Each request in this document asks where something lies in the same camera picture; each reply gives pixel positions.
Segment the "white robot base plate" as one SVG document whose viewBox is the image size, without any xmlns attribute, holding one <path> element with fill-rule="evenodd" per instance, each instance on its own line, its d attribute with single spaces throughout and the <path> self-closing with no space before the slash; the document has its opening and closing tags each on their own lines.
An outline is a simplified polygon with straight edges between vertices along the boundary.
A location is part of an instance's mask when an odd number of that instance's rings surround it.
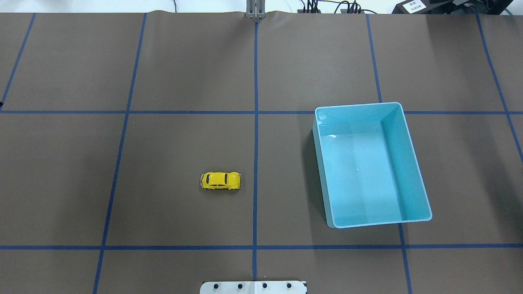
<svg viewBox="0 0 523 294">
<path fill-rule="evenodd" d="M 200 294 L 307 294 L 305 281 L 209 281 Z"/>
</svg>

